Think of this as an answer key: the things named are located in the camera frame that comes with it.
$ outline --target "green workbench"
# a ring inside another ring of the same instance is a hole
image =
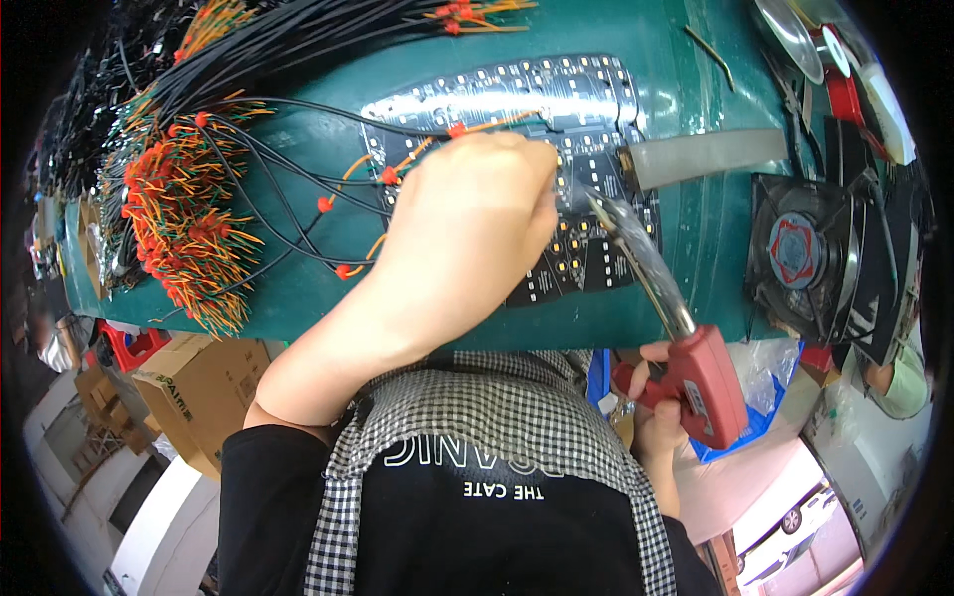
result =
[[[623,2],[541,0],[523,11],[530,31],[444,36],[389,48],[361,58],[303,87],[271,94],[330,104],[358,112],[367,103],[423,78],[455,73],[495,61],[573,52],[615,54],[633,74],[648,116],[649,139],[749,128],[782,128],[781,104],[759,54],[758,37],[743,0],[664,0]],[[736,92],[723,70],[682,30],[690,25],[710,41],[730,65]],[[827,109],[822,90],[816,111]],[[282,109],[263,118],[253,133],[311,171],[335,175],[363,153],[360,131],[350,121],[312,111]],[[788,163],[769,163],[759,171],[789,172]],[[699,322],[715,323],[726,340],[746,336],[754,313],[744,297],[742,279],[751,229],[751,171],[711,175],[661,189],[660,215],[664,258]],[[316,209],[318,189],[284,171],[275,171],[300,221]],[[253,173],[249,195],[286,237],[295,237],[263,175]],[[246,206],[236,204],[237,211]],[[76,312],[144,326],[201,331],[173,310],[154,279],[134,290],[96,300],[77,250],[76,206],[67,210],[66,279]],[[362,258],[381,233],[380,220],[344,201],[311,234],[326,255]],[[265,240],[265,260],[284,246],[267,230],[252,230]],[[319,320],[357,281],[341,281],[318,262],[293,254],[255,283],[249,295],[252,314],[242,334],[266,339],[295,339]],[[638,284],[598,294],[575,293],[549,304],[498,309],[455,342],[466,349],[543,349],[624,347],[659,339],[663,330]],[[759,313],[755,339],[773,335]]]

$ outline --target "red wire cap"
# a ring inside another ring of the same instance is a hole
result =
[[[400,178],[398,178],[398,173],[394,171],[394,168],[391,166],[384,168],[384,171],[381,173],[381,182],[391,186],[397,184],[398,180],[400,180]]]
[[[447,129],[447,134],[450,134],[450,138],[458,138],[467,134],[467,127],[464,126],[463,122],[458,122],[454,126]]]

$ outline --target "gingham shirt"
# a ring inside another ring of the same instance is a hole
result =
[[[324,472],[304,593],[352,594],[363,475],[396,442],[446,435],[629,497],[646,596],[674,596],[666,529],[642,468],[585,400],[591,354],[445,352],[371,381]]]

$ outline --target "person in background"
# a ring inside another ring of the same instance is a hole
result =
[[[556,165],[470,134],[404,179],[374,268],[223,445],[223,596],[721,593],[678,520],[677,401],[640,411],[630,451],[586,402],[590,350],[440,349],[539,259]]]
[[[93,341],[94,327],[95,319],[73,313],[55,324],[49,313],[33,313],[26,329],[28,350],[57,373],[78,369],[80,357]]]
[[[929,387],[924,373],[921,320],[915,319],[907,339],[898,348],[893,362],[878,366],[857,349],[852,350],[861,382],[853,382],[866,398],[874,401],[889,417],[903,420],[921,412],[927,404]],[[850,359],[845,363],[850,366]],[[842,371],[851,378],[854,371]]]

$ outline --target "black circuit board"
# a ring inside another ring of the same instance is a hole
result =
[[[623,199],[646,225],[661,251],[656,193],[626,188],[616,149],[643,140],[645,113],[633,77],[615,56],[586,53],[521,58],[422,81],[365,106],[362,115],[420,130],[446,130],[457,123],[472,128],[539,111],[502,126],[548,142],[559,154],[554,180],[560,221],[553,238],[506,306],[550,302],[571,292],[602,292],[634,283],[622,252],[607,238],[581,185]],[[363,142],[377,177],[387,165],[408,158],[420,137],[363,127]],[[415,161],[437,144],[426,147]],[[399,200],[401,187],[383,187],[385,208]]]

